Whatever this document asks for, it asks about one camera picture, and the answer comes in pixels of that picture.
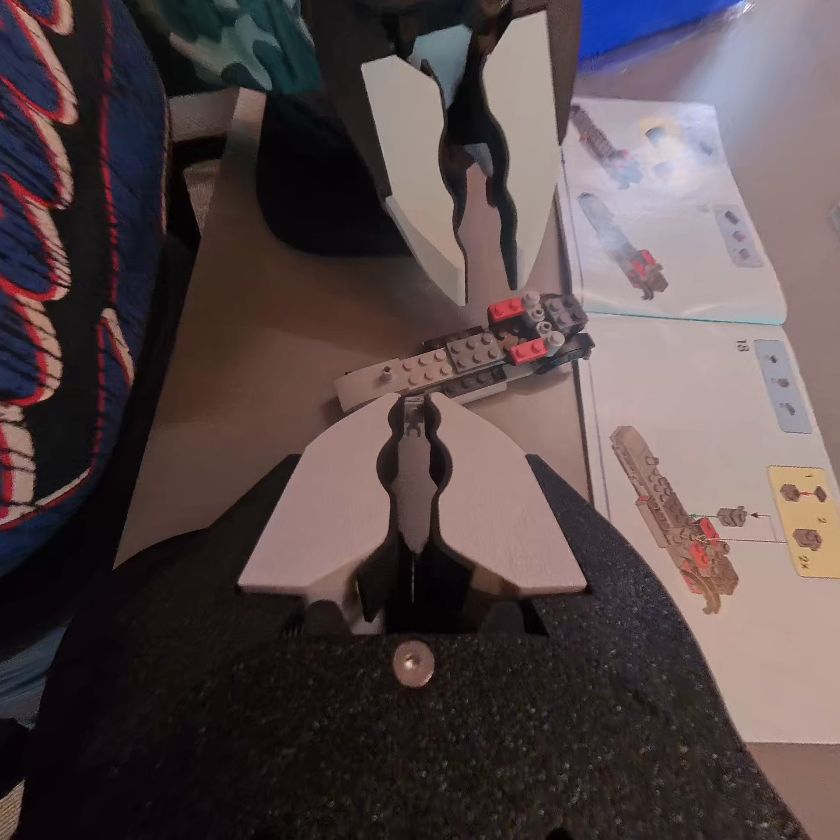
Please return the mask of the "person's left forearm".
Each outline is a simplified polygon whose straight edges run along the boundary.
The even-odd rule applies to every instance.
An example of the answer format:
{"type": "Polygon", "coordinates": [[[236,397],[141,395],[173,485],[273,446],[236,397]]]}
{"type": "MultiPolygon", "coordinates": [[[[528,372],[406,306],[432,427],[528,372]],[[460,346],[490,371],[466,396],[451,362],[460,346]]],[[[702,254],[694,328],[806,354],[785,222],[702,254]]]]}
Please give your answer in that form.
{"type": "Polygon", "coordinates": [[[277,96],[322,92],[302,1],[162,1],[169,44],[205,81],[277,96]]]}

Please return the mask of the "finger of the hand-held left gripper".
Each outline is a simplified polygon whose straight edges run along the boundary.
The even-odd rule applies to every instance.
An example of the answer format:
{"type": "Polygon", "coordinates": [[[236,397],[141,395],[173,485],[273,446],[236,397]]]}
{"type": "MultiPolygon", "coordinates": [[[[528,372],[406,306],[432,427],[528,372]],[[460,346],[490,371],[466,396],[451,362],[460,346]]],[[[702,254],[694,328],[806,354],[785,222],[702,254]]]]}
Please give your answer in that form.
{"type": "Polygon", "coordinates": [[[455,199],[441,164],[444,98],[432,72],[399,56],[363,63],[361,74],[385,164],[385,208],[416,262],[455,305],[467,303],[465,252],[455,199]]]}
{"type": "Polygon", "coordinates": [[[519,291],[539,253],[560,172],[546,8],[510,20],[495,45],[480,54],[474,87],[501,257],[509,288],[519,291]]]}

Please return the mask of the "grey red toy brick model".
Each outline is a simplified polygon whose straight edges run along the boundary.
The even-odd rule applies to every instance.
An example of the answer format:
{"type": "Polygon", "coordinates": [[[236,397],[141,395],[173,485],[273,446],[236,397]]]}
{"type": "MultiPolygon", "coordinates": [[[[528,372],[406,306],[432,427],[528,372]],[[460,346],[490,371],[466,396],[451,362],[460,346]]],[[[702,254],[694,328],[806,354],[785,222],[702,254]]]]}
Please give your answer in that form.
{"type": "Polygon", "coordinates": [[[441,392],[472,403],[506,391],[510,382],[586,361],[594,349],[587,313],[571,294],[527,291],[489,305],[486,320],[428,340],[414,356],[342,375],[333,389],[343,413],[388,394],[441,392]]]}

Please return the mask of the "large blue plastic bin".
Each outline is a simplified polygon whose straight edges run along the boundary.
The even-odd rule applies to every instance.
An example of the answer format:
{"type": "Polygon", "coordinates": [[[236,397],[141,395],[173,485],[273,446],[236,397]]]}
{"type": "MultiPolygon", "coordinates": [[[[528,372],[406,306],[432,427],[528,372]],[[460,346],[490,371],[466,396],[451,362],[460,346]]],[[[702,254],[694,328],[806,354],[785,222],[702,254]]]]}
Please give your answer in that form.
{"type": "Polygon", "coordinates": [[[741,1],[582,1],[579,63],[693,25],[741,1]]]}

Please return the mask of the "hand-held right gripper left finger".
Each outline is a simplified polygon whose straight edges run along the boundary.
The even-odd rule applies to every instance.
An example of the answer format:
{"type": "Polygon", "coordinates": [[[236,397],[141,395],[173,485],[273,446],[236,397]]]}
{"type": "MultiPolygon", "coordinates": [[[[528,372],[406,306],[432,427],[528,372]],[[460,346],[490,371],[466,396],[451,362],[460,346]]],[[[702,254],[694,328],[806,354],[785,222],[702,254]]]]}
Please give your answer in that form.
{"type": "Polygon", "coordinates": [[[400,557],[392,484],[403,399],[384,395],[306,447],[238,578],[248,594],[335,604],[382,624],[400,557]]]}

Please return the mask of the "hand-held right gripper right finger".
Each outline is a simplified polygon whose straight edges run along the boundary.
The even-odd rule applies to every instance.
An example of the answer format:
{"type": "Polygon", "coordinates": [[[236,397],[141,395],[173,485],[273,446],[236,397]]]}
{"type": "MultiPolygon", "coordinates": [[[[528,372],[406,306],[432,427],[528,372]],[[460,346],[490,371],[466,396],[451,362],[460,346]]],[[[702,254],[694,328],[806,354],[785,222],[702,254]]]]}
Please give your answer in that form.
{"type": "Polygon", "coordinates": [[[522,448],[441,393],[427,397],[427,595],[444,621],[497,602],[578,595],[585,575],[522,448]]]}

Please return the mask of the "open instruction booklet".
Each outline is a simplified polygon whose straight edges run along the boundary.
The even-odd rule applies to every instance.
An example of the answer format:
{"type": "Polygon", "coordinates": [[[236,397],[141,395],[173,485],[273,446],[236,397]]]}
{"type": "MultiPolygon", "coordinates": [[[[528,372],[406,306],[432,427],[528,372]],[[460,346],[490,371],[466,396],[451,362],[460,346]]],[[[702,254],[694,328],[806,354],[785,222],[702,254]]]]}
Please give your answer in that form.
{"type": "Polygon", "coordinates": [[[596,509],[747,742],[838,744],[838,486],[712,106],[577,98],[558,199],[596,509]]]}

